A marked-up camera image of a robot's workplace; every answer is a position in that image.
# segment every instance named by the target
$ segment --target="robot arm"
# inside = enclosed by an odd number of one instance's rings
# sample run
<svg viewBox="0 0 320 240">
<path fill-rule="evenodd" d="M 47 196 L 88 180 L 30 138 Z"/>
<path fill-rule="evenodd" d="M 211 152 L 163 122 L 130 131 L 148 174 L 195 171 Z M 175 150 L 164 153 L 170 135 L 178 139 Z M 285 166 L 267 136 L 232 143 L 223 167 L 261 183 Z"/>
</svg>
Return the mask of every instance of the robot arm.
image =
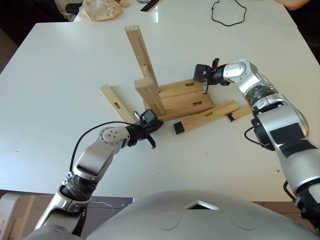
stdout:
<svg viewBox="0 0 320 240">
<path fill-rule="evenodd" d="M 277 153 L 301 216 L 319 229 L 320 150 L 308 138 L 307 120 L 248 60 L 218 62 L 216 58 L 212 67 L 197 64 L 193 79 L 204 83 L 204 94 L 208 85 L 237 84 L 252 108 L 252 128 L 260 145 Z"/>
<path fill-rule="evenodd" d="M 150 109 L 141 116 L 135 113 L 135 116 L 139 119 L 134 125 L 105 127 L 100 131 L 97 140 L 82 153 L 62 181 L 35 229 L 61 226 L 70 234 L 74 233 L 114 155 L 144 139 L 152 144 L 152 148 L 156 147 L 150 133 L 159 129 L 163 122 Z"/>
</svg>

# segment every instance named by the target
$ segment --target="black wire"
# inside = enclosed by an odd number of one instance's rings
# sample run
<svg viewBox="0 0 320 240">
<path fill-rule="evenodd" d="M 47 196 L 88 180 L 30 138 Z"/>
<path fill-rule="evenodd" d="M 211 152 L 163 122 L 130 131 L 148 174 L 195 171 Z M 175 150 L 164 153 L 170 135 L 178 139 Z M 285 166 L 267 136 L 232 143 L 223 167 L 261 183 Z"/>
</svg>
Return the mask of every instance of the black wire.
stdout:
<svg viewBox="0 0 320 240">
<path fill-rule="evenodd" d="M 148 4 L 151 2 L 151 0 L 136 0 L 140 4 Z"/>
<path fill-rule="evenodd" d="M 283 184 L 283 190 L 285 191 L 285 193 L 292 199 L 292 201 L 296 201 L 296 198 L 291 194 L 291 192 L 289 192 L 288 188 L 288 181 L 286 180 Z"/>
<path fill-rule="evenodd" d="M 221 22 L 221 21 L 214 20 L 214 6 L 215 6 L 215 4 L 218 4 L 218 3 L 220 2 L 220 0 L 214 2 L 214 4 L 213 4 L 212 7 L 211 7 L 211 19 L 212 19 L 212 21 L 217 22 L 217 23 L 220 23 L 220 24 L 222 24 L 223 26 L 226 26 L 226 27 L 231 27 L 231 26 L 233 26 L 233 25 L 237 25 L 237 24 L 243 23 L 243 22 L 245 21 L 245 19 L 246 19 L 247 8 L 246 8 L 245 6 L 242 6 L 237 0 L 234 0 L 234 1 L 235 1 L 241 8 L 244 9 L 243 20 L 242 20 L 242 21 L 235 22 L 235 23 L 233 23 L 233 24 L 227 25 L 227 24 L 225 24 L 225 23 L 223 23 L 223 22 Z"/>
<path fill-rule="evenodd" d="M 79 138 L 79 140 L 76 142 L 76 145 L 75 145 L 73 153 L 72 153 L 71 161 L 70 161 L 70 168 L 69 168 L 70 172 L 72 172 L 72 168 L 74 167 L 74 161 L 75 161 L 75 156 L 76 156 L 76 152 L 77 152 L 78 146 L 79 146 L 81 140 L 84 138 L 84 136 L 87 135 L 88 133 L 90 133 L 92 130 L 95 130 L 95 129 L 99 128 L 99 127 L 102 127 L 102 126 L 108 125 L 108 124 L 136 125 L 136 124 L 125 122 L 125 121 L 109 121 L 109 122 L 105 122 L 105 123 L 99 124 L 97 126 L 94 126 L 93 128 L 90 128 L 88 131 L 86 131 L 84 134 L 82 134 L 81 137 Z"/>
<path fill-rule="evenodd" d="M 247 140 L 249 140 L 250 142 L 252 142 L 252 143 L 254 143 L 254 144 L 258 144 L 258 145 L 262 145 L 261 143 L 259 143 L 259 142 L 257 142 L 257 141 L 254 141 L 254 140 L 252 140 L 252 139 L 250 139 L 248 136 L 247 136 L 247 133 L 249 132 L 249 131 L 251 131 L 253 128 L 254 128 L 255 126 L 252 126 L 252 127 L 250 127 L 249 129 L 247 129 L 245 132 L 244 132 L 244 137 L 247 139 Z"/>
</svg>

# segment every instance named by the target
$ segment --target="white table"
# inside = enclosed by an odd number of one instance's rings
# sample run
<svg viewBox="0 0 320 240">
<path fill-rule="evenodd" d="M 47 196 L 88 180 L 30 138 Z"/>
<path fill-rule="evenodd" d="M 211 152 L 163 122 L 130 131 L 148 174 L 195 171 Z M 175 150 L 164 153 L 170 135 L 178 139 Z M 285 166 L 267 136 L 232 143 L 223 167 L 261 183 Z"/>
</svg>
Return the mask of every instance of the white table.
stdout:
<svg viewBox="0 0 320 240">
<path fill-rule="evenodd" d="M 308 119 L 320 143 L 320 68 L 295 26 L 148 23 L 140 25 L 160 85 L 192 78 L 196 64 L 245 57 Z M 133 81 L 142 77 L 123 24 L 40 23 L 0 75 L 0 189 L 54 193 L 80 135 L 119 120 L 99 88 L 109 84 L 130 111 L 143 111 Z M 212 86 L 214 104 L 246 102 L 235 85 Z M 247 115 L 224 117 L 176 135 L 165 122 L 147 142 L 119 152 L 96 196 L 142 197 L 204 189 L 250 201 L 287 201 L 276 154 L 245 140 Z M 77 157 L 97 138 L 80 144 Z"/>
<path fill-rule="evenodd" d="M 287 10 L 275 0 L 238 0 L 247 8 L 243 25 L 290 25 L 295 26 Z M 129 0 L 129 7 L 123 8 L 121 15 L 114 19 L 102 21 L 110 25 L 121 22 L 127 25 L 143 23 L 197 23 L 218 26 L 220 23 L 211 20 L 211 7 L 215 0 L 162 0 L 148 12 L 140 9 L 145 4 L 137 0 Z M 234 0 L 221 0 L 214 6 L 214 19 L 223 23 L 234 23 L 242 20 L 244 9 L 239 7 Z M 75 22 L 91 22 L 78 14 Z"/>
</svg>

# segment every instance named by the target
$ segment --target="wooden plank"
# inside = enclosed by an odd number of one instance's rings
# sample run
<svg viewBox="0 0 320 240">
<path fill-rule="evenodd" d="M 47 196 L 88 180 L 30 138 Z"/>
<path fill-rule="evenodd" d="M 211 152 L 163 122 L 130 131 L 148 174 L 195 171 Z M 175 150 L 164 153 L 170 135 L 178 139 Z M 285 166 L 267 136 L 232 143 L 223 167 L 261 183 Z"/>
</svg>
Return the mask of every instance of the wooden plank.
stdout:
<svg viewBox="0 0 320 240">
<path fill-rule="evenodd" d="M 223 117 L 224 115 L 231 113 L 238 109 L 238 104 L 234 101 L 228 101 L 220 106 L 201 112 L 195 116 L 192 116 L 183 121 L 179 121 L 174 124 L 174 130 L 176 134 L 190 131 L 204 124 L 207 124 L 213 120 Z"/>
<path fill-rule="evenodd" d="M 134 124 L 136 122 L 135 118 L 126 109 L 124 104 L 120 101 L 117 95 L 112 91 L 108 84 L 103 85 L 100 88 L 102 95 L 108 100 L 115 112 L 121 118 L 122 121 Z"/>
<path fill-rule="evenodd" d="M 151 79 L 153 80 L 154 85 L 156 87 L 156 91 L 160 92 L 157 78 L 156 78 L 154 69 L 152 67 L 152 64 L 148 55 L 148 51 L 145 45 L 145 41 L 140 31 L 140 27 L 138 25 L 126 26 L 124 30 L 129 39 L 129 42 L 133 49 L 136 60 L 140 65 L 143 76 L 148 77 L 147 74 L 149 72 L 149 75 L 151 76 Z"/>
<path fill-rule="evenodd" d="M 163 105 L 154 81 L 150 76 L 135 80 L 134 87 L 142 99 L 158 117 L 166 114 L 165 106 Z"/>
<path fill-rule="evenodd" d="M 166 114 L 158 118 L 168 121 L 212 109 L 214 104 L 208 94 L 202 94 L 203 87 L 193 79 L 161 85 L 159 95 Z"/>
<path fill-rule="evenodd" d="M 246 106 L 243 108 L 240 108 L 234 112 L 231 112 L 229 114 L 226 115 L 226 118 L 229 120 L 229 122 L 233 122 L 236 119 L 239 119 L 247 114 L 252 113 L 251 107 Z"/>
</svg>

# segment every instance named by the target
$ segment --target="rectangular hole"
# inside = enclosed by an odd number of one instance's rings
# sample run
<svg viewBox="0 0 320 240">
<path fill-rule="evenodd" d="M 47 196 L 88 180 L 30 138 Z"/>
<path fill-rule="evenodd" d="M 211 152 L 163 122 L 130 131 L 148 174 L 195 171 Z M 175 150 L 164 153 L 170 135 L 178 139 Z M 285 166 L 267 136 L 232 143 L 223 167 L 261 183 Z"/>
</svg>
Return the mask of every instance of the rectangular hole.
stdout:
<svg viewBox="0 0 320 240">
<path fill-rule="evenodd" d="M 119 103 L 114 102 L 113 104 L 116 106 L 117 109 L 120 109 L 120 108 L 121 108 L 120 105 L 119 105 Z"/>
<path fill-rule="evenodd" d="M 202 101 L 195 101 L 193 102 L 193 106 L 198 106 L 198 105 L 201 105 L 202 104 Z"/>
<path fill-rule="evenodd" d="M 206 117 L 209 117 L 209 116 L 211 116 L 211 115 L 213 115 L 214 113 L 213 112 L 209 112 L 209 113 L 207 113 L 205 116 Z"/>
<path fill-rule="evenodd" d="M 189 82 L 189 83 L 186 83 L 186 84 L 185 84 L 186 87 L 193 86 L 193 85 L 195 85 L 194 82 Z"/>
<path fill-rule="evenodd" d="M 187 206 L 184 207 L 184 209 L 187 210 L 219 210 L 219 207 L 211 205 L 207 202 L 204 201 L 194 201 L 190 204 L 188 204 Z"/>
</svg>

